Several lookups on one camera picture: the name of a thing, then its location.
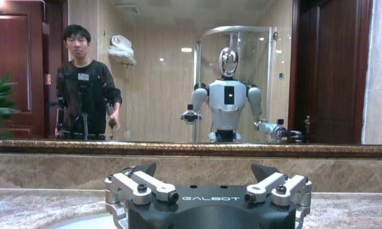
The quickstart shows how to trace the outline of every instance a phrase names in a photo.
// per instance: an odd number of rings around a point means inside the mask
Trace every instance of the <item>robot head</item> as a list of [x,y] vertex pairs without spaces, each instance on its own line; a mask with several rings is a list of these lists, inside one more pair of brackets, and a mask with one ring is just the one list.
[[219,54],[219,70],[223,77],[232,78],[237,67],[237,52],[225,47]]

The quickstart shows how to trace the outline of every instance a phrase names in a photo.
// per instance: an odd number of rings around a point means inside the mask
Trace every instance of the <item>sink basin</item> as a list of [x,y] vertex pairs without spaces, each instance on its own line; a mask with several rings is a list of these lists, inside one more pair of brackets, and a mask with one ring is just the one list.
[[113,224],[113,217],[110,214],[98,214],[92,216],[81,216],[73,219],[69,219],[63,222],[53,224],[49,229],[116,229]]

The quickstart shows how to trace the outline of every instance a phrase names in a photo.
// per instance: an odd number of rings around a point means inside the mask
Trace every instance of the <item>shower enclosure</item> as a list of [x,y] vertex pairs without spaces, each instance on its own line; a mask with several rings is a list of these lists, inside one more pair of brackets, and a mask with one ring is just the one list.
[[[272,29],[271,27],[221,26],[205,31],[196,39],[193,53],[193,85],[209,85],[217,78],[219,53],[224,47],[237,50],[239,64],[235,79],[247,84],[255,84],[261,90],[261,119],[268,119],[269,113],[269,86],[271,86],[271,59],[272,59]],[[192,129],[192,141],[208,142],[207,135],[212,130],[212,115],[207,105],[198,113],[202,119],[197,120]],[[236,130],[241,135],[241,143],[264,143],[265,136],[253,128],[249,105],[240,113]]]

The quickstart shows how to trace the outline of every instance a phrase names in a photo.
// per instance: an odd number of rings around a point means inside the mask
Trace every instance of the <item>name badge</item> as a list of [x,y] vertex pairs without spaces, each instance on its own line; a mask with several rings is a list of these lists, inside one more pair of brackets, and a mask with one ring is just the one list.
[[85,73],[77,73],[77,80],[89,81],[89,75]]

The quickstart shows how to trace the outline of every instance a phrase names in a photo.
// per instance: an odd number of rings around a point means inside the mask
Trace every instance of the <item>ceiling vent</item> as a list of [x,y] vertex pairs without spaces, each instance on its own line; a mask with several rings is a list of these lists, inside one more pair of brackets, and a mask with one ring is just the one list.
[[125,12],[140,15],[140,10],[136,4],[116,4],[118,9],[122,9]]

